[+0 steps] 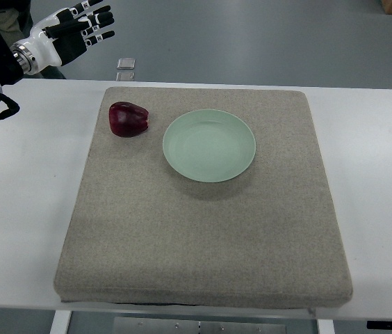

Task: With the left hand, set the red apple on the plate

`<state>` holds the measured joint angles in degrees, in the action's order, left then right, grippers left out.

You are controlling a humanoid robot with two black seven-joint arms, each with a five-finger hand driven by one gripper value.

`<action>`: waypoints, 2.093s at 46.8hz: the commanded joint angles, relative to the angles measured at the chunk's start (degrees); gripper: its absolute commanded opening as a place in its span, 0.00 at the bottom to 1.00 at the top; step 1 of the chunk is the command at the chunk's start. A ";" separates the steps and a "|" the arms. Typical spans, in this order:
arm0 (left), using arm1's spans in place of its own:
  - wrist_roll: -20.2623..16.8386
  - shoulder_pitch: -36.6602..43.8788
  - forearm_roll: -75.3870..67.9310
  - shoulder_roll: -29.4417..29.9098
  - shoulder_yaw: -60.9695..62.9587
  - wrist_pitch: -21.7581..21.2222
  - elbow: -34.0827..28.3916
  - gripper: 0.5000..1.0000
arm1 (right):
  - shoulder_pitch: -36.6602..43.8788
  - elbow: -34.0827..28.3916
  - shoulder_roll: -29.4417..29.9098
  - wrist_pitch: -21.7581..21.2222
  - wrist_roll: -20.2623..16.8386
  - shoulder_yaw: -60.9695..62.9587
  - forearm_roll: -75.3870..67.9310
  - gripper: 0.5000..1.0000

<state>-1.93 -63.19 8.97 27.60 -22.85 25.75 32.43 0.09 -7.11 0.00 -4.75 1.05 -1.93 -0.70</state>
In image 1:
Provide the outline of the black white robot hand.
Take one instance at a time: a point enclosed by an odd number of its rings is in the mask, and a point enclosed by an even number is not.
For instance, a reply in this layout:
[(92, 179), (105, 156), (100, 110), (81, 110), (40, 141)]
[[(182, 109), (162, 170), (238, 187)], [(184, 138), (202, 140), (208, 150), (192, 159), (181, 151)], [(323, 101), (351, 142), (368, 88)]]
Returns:
[(10, 50), (23, 73), (38, 74), (45, 68), (71, 63), (89, 47), (115, 35), (106, 27), (114, 23), (109, 5), (97, 7), (100, 1), (81, 1), (61, 8), (39, 21), (29, 36), (15, 42)]

